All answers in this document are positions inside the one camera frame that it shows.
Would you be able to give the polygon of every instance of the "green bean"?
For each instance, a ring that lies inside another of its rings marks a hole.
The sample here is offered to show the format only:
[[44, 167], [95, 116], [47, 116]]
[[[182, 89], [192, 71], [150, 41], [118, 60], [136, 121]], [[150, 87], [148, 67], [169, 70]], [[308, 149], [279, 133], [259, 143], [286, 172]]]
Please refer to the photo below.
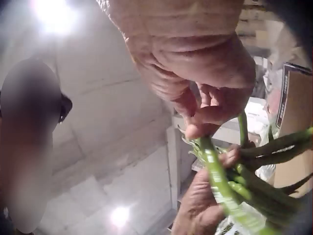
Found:
[[238, 122], [240, 130], [240, 145], [242, 148], [245, 148], [249, 144], [249, 137], [247, 128], [247, 115], [244, 111], [238, 116]]
[[296, 211], [299, 208], [299, 202], [295, 198], [289, 197], [281, 190], [272, 187], [267, 182], [247, 170], [242, 164], [237, 165], [237, 172], [246, 180], [249, 187], [262, 191], [275, 201], [290, 207], [293, 211]]
[[312, 137], [312, 134], [313, 127], [310, 127], [304, 131], [299, 131], [274, 139], [273, 141], [261, 147], [252, 149], [241, 149], [240, 154], [243, 158], [254, 158], [258, 156], [269, 155], [278, 150], [307, 141]]
[[243, 177], [241, 177], [240, 175], [236, 174], [234, 171], [232, 171], [230, 169], [228, 171], [226, 171], [226, 175], [227, 175], [227, 178], [230, 181], [235, 181], [236, 183], [239, 183], [242, 186], [246, 186], [247, 185], [247, 182], [246, 182], [246, 180]]
[[271, 142], [271, 141], [274, 140], [273, 133], [272, 133], [272, 125], [271, 125], [271, 124], [269, 125], [269, 134], [268, 134], [268, 137], [269, 137], [269, 142]]
[[210, 174], [210, 183], [213, 195], [218, 203], [223, 205], [227, 214], [230, 214], [246, 229], [257, 235], [276, 235], [279, 232], [268, 226], [264, 226], [262, 220], [253, 214], [243, 210], [242, 205], [236, 201], [236, 195], [227, 183], [227, 177], [218, 160], [218, 154], [214, 149], [210, 137], [200, 138], [200, 150], [206, 157], [206, 167]]
[[259, 167], [264, 165], [288, 162], [294, 157], [304, 153], [306, 150], [311, 149], [311, 147], [312, 139], [304, 143], [295, 145], [292, 149], [288, 149], [283, 152], [277, 152], [253, 159], [243, 159], [243, 162], [247, 163], [248, 165], [255, 166], [258, 169]]
[[309, 174], [307, 177], [303, 178], [302, 180], [298, 181], [297, 183], [293, 185], [289, 185], [289, 186], [279, 188], [279, 189], [285, 194], [290, 195], [292, 193], [295, 193], [296, 189], [304, 185], [312, 176], [313, 176], [313, 173]]
[[281, 212], [283, 211], [282, 208], [273, 207], [275, 206], [275, 203], [259, 198], [240, 184], [236, 184], [232, 181], [228, 182], [228, 184], [232, 190], [243, 198], [243, 201], [259, 211], [268, 220], [278, 223], [279, 225], [286, 225], [286, 221], [290, 220], [292, 214]]

